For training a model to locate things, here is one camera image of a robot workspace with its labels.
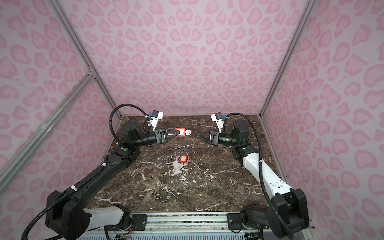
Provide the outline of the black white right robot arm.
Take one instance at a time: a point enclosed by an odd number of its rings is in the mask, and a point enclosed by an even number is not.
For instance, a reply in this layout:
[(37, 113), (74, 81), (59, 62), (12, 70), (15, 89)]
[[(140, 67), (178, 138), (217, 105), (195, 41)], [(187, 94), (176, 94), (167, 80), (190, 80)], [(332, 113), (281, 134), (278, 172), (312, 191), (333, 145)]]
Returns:
[(310, 225), (306, 195), (284, 182), (262, 159), (261, 149), (254, 148), (249, 141), (251, 127), (247, 120), (236, 120), (230, 133), (219, 130), (197, 135), (209, 145), (230, 146), (234, 159), (259, 182), (268, 203), (242, 207), (236, 220), (228, 220), (229, 229), (238, 234), (243, 229), (268, 227), (277, 238), (293, 240), (295, 233)]

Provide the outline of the small black padlock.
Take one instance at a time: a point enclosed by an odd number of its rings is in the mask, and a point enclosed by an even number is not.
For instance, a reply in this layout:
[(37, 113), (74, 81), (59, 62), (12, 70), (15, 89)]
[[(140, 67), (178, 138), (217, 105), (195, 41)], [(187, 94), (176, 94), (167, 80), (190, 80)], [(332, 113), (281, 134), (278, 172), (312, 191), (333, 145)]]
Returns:
[(166, 203), (170, 199), (170, 196), (168, 194), (159, 193), (155, 195), (155, 199), (161, 203)]

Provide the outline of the red padlock with steel shackle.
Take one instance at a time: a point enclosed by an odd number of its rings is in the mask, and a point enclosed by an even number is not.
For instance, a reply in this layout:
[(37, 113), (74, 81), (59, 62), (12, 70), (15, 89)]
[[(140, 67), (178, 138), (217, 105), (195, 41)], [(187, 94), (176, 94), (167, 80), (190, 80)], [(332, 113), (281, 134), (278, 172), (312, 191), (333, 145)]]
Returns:
[(187, 164), (188, 163), (188, 155), (187, 154), (183, 154), (180, 156), (180, 163), (181, 164)]

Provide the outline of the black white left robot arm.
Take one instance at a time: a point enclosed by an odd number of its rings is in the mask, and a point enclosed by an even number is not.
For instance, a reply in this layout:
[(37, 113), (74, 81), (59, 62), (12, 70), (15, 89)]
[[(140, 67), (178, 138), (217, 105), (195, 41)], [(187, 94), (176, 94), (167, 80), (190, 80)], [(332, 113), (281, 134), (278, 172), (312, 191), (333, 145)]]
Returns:
[(105, 226), (122, 230), (130, 228), (131, 211), (123, 205), (97, 210), (87, 209), (88, 203), (111, 179), (134, 163), (142, 146), (165, 144), (179, 133), (175, 129), (143, 133), (137, 121), (124, 123), (119, 145), (99, 167), (65, 191), (54, 191), (48, 196), (46, 226), (66, 240), (76, 240), (89, 230)]

